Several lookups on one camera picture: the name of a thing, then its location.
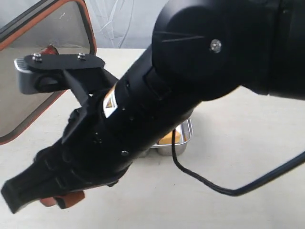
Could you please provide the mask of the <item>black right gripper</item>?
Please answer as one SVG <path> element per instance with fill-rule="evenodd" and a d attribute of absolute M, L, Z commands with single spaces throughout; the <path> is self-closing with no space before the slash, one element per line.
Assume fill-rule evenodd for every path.
<path fill-rule="evenodd" d="M 134 146 L 134 130 L 151 116 L 151 108 L 130 92 L 90 95 L 72 111 L 62 136 L 4 182 L 0 192 L 11 213 L 35 201 L 67 209 L 82 201 L 87 189 L 114 186 L 143 151 Z"/>

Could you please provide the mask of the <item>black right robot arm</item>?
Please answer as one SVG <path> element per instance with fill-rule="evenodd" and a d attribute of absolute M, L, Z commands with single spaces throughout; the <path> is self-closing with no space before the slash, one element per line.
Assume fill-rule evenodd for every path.
<path fill-rule="evenodd" d="M 304 100 L 305 3 L 170 0 L 151 44 L 121 79 L 91 54 L 36 53 L 14 65 L 23 94 L 71 90 L 81 106 L 62 136 L 3 184 L 12 213 L 37 200 L 114 186 L 198 104 L 239 86 Z"/>

